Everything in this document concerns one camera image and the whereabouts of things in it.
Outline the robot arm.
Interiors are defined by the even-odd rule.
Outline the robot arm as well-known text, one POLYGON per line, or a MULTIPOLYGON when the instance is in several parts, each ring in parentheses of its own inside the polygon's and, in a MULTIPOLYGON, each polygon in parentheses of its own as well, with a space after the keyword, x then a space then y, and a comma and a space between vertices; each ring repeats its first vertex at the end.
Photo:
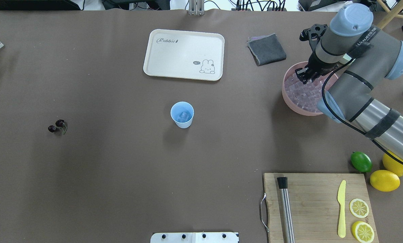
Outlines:
POLYGON ((396 155, 403 165, 403 117, 370 95, 382 79, 403 74, 403 41, 373 25, 373 13, 360 3, 341 8, 328 25, 304 29, 300 40, 308 41, 312 50, 308 64, 295 71, 303 84, 344 68, 328 90, 322 89, 318 108, 396 155))

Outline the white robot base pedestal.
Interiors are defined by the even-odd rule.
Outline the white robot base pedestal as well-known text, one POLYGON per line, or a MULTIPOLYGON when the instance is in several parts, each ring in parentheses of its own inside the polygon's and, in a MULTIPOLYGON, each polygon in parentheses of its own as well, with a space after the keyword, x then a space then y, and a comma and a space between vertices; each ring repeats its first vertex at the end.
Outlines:
POLYGON ((178 232, 154 233, 151 243, 239 243, 235 232, 178 232))

